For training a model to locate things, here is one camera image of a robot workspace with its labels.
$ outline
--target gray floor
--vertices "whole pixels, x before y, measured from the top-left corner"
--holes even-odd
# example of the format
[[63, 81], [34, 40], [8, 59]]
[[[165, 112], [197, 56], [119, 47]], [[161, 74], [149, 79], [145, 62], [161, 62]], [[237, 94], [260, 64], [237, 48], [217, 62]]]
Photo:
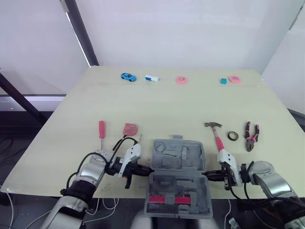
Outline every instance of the gray floor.
[[[5, 153], [0, 154], [0, 184], [3, 183], [6, 176], [9, 174], [15, 163], [18, 161], [23, 151], [20, 151], [16, 156], [12, 157], [9, 162], [2, 163], [1, 161], [14, 153], [18, 152], [20, 149], [27, 147], [32, 139], [35, 137], [33, 134], [10, 134], [10, 135], [0, 135], [0, 141], [6, 137], [12, 137], [14, 142], [10, 150]], [[7, 147], [7, 143], [3, 142], [0, 145], [0, 152]], [[27, 195], [11, 195], [14, 204], [14, 223], [13, 228], [24, 229], [30, 222], [36, 219], [43, 213], [51, 210], [51, 208], [56, 203], [57, 199], [52, 197], [38, 197], [38, 196], [27, 196]], [[6, 194], [0, 193], [0, 224], [9, 225], [11, 218], [11, 208], [10, 205], [5, 206], [7, 202]], [[106, 199], [105, 203], [107, 206], [113, 206], [113, 199]], [[237, 222], [240, 223], [243, 229], [250, 228], [267, 228], [257, 220], [252, 211], [239, 211], [236, 207], [236, 201], [231, 200], [232, 212], [228, 216], [228, 219], [234, 217]], [[229, 209], [228, 200], [212, 200], [213, 204], [213, 216], [220, 229], [224, 228], [224, 216]], [[106, 219], [98, 220], [96, 222], [87, 223], [87, 229], [129, 229], [135, 214], [144, 208], [144, 199], [120, 199], [120, 202], [116, 208], [115, 213]], [[98, 219], [109, 215], [112, 210], [107, 210], [103, 207], [102, 203], [99, 206], [99, 210], [95, 216], [86, 216], [85, 220]], [[257, 211], [260, 217], [268, 222], [271, 226], [276, 228], [282, 228], [278, 221], [273, 220], [273, 218], [267, 216], [261, 210]], [[38, 220], [33, 224], [30, 229], [38, 229], [42, 224], [44, 218]], [[173, 228], [184, 229], [193, 228], [192, 223], [189, 220], [184, 219], [169, 219], [169, 218], [158, 218], [157, 225], [159, 229]], [[0, 229], [8, 228], [5, 226], [0, 226]]]

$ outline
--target screwdriver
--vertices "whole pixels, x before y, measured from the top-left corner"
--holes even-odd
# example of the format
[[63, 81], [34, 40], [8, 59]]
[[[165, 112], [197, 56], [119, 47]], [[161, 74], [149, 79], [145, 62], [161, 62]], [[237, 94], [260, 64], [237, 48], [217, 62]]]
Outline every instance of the screwdriver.
[[99, 132], [101, 139], [101, 149], [103, 149], [103, 138], [105, 138], [105, 122], [99, 121]]

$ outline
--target blue toy car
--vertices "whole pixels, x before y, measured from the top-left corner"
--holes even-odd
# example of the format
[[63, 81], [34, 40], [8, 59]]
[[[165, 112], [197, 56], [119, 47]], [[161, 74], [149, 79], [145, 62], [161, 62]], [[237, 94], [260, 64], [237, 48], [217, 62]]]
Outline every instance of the blue toy car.
[[130, 73], [122, 73], [121, 78], [124, 80], [129, 80], [130, 82], [136, 81], [137, 77], [131, 75]]

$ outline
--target hammer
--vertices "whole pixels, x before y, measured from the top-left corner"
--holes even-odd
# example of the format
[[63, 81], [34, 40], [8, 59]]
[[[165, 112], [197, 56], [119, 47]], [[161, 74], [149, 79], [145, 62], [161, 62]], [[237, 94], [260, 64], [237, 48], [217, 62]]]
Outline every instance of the hammer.
[[213, 128], [218, 150], [221, 151], [222, 149], [224, 149], [223, 142], [221, 141], [221, 139], [220, 139], [220, 137], [218, 136], [217, 131], [216, 131], [216, 127], [222, 127], [222, 125], [219, 124], [219, 123], [211, 122], [211, 123], [204, 123], [204, 126], [210, 126], [210, 127]]

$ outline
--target tool case lid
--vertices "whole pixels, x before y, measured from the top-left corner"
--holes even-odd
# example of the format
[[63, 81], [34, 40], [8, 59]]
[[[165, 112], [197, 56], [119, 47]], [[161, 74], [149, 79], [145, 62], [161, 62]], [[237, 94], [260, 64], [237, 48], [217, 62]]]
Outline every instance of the tool case lid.
[[181, 135], [174, 135], [173, 139], [156, 139], [153, 143], [151, 168], [155, 172], [204, 173], [203, 145], [198, 141], [183, 140]]

